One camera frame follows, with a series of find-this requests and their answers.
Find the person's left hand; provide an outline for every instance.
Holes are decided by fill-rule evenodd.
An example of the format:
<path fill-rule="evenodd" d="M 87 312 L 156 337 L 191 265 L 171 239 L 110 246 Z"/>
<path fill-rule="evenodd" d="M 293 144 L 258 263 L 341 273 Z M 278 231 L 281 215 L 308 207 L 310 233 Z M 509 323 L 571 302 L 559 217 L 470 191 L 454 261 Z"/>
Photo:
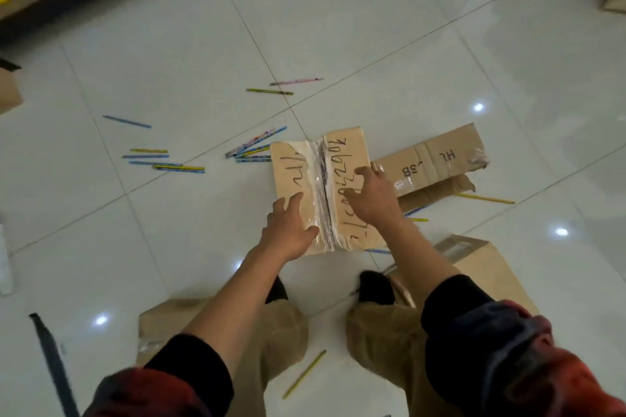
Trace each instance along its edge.
<path fill-rule="evenodd" d="M 287 209 L 284 198 L 274 202 L 274 210 L 267 215 L 267 226 L 263 228 L 261 241 L 254 249 L 283 264 L 304 255 L 319 234 L 319 228 L 311 226 L 304 229 L 300 216 L 303 196 L 302 192 L 293 195 Z"/>

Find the white paper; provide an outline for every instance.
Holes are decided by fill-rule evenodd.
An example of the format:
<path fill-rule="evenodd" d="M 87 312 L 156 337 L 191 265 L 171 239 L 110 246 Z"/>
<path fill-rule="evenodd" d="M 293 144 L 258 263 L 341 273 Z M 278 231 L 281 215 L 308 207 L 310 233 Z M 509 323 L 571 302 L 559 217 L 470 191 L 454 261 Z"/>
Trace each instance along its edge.
<path fill-rule="evenodd" d="M 3 228 L 0 224 L 0 294 L 6 295 L 13 292 L 13 274 L 9 262 L 9 251 L 4 242 Z"/>

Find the person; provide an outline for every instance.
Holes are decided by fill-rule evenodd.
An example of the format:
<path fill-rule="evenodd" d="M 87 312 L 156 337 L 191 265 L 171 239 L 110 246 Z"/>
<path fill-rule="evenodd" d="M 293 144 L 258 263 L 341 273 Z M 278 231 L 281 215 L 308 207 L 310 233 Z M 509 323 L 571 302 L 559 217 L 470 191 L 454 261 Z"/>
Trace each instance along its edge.
<path fill-rule="evenodd" d="M 626 416 L 550 323 L 492 300 L 405 219 L 393 186 L 371 168 L 360 193 L 345 192 L 373 225 L 417 308 L 394 303 L 379 272 L 361 274 L 346 318 L 348 350 L 363 367 L 405 390 L 415 416 Z M 86 417 L 262 417 L 267 383 L 304 357 L 307 321 L 278 273 L 319 233 L 304 229 L 302 194 L 274 203 L 261 241 L 206 307 L 141 369 L 105 378 Z"/>

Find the khaki pants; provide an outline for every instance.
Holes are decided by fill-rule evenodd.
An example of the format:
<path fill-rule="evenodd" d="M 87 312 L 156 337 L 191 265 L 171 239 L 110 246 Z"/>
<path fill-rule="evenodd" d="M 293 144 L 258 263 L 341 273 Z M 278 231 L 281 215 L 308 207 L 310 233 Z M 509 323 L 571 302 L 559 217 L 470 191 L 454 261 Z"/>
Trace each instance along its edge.
<path fill-rule="evenodd" d="M 417 310 L 399 305 L 358 304 L 346 317 L 350 355 L 364 368 L 404 389 L 411 417 L 462 416 L 435 393 L 426 378 L 426 334 Z M 307 319 L 294 305 L 265 305 L 234 379 L 227 417 L 264 417 L 267 383 L 304 357 Z"/>

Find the foot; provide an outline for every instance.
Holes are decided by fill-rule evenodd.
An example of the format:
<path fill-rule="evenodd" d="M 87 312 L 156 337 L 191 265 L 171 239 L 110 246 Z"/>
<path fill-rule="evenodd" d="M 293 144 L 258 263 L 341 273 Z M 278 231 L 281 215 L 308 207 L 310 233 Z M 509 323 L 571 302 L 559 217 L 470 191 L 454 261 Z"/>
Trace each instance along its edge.
<path fill-rule="evenodd" d="M 384 274 L 363 271 L 360 275 L 359 303 L 374 302 L 379 305 L 393 305 L 395 296 L 389 279 Z"/>
<path fill-rule="evenodd" d="M 285 286 L 280 281 L 280 278 L 277 277 L 272 285 L 272 288 L 270 289 L 270 293 L 267 294 L 265 303 L 267 304 L 280 299 L 289 300 L 289 297 L 287 297 L 287 291 L 285 290 Z"/>

